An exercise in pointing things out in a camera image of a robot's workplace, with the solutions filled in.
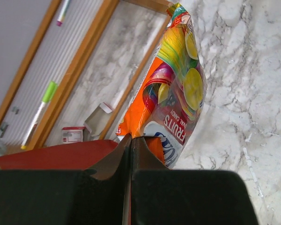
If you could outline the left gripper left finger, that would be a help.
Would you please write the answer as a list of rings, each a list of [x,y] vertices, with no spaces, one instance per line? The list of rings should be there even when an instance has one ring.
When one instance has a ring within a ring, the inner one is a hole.
[[[131,137],[85,170],[0,170],[0,225],[127,225]]]

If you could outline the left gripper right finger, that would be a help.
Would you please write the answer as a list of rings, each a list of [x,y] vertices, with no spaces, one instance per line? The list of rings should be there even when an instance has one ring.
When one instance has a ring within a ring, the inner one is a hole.
[[[170,170],[144,138],[131,145],[133,225],[256,225],[241,177],[225,170]]]

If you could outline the Fox's fruits candy bag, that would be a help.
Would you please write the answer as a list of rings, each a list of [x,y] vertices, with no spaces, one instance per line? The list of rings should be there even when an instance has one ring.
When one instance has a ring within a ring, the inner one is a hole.
[[[116,134],[146,137],[152,153],[173,168],[198,123],[207,84],[189,12],[176,3],[167,13],[155,57]]]

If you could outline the red paper bag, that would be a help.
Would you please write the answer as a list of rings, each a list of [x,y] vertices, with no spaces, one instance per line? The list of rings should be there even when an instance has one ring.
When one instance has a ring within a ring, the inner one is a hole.
[[[117,145],[112,140],[95,140],[5,155],[0,157],[0,170],[85,170]]]

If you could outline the small packet behind gripper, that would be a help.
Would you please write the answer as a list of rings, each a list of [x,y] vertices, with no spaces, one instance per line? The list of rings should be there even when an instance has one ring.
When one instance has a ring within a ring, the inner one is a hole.
[[[112,112],[113,109],[109,105],[101,103],[87,117],[82,126],[63,127],[61,130],[62,142],[68,144],[91,141],[103,131]]]

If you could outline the green marker pen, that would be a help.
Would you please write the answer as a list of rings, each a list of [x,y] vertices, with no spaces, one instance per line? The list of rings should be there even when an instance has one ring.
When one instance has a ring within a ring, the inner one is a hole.
[[[43,112],[45,106],[47,105],[47,103],[49,103],[57,89],[58,85],[54,82],[51,81],[42,97],[42,101],[40,106],[38,107],[38,110],[36,111],[36,114],[34,115],[32,122],[30,123],[30,126],[24,136],[24,139],[21,143],[21,149],[22,150],[26,150],[29,140],[32,137],[34,130],[36,129],[39,119],[40,119],[40,115]]]

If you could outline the wooden shelf rack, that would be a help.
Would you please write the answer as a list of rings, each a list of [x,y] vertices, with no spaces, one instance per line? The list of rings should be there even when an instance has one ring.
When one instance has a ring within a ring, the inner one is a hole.
[[[0,106],[0,125],[3,123],[3,119],[6,116],[16,93],[18,92],[30,65],[32,64],[32,61],[35,58],[41,42],[48,31],[50,22],[52,21],[54,14],[57,12],[60,4],[60,0],[53,0],[45,13],[35,37],[33,38],[33,41],[31,42],[16,76]],[[119,1],[117,0],[104,0],[101,3],[98,12],[81,41],[73,59],[71,60],[71,63],[68,65],[51,103],[45,111],[38,128],[32,137],[31,143],[28,145],[29,150],[40,148],[44,145],[118,4]]]

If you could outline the purple marker pen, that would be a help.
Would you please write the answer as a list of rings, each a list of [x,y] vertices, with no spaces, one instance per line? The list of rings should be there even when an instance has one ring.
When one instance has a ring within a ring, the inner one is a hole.
[[[57,18],[57,23],[56,23],[57,26],[60,27],[62,25],[62,23],[63,23],[63,21],[65,19],[65,15],[67,13],[67,10],[68,10],[68,8],[70,6],[70,3],[71,3],[71,0],[64,0],[62,8],[61,8],[61,10],[59,12],[59,16]]]

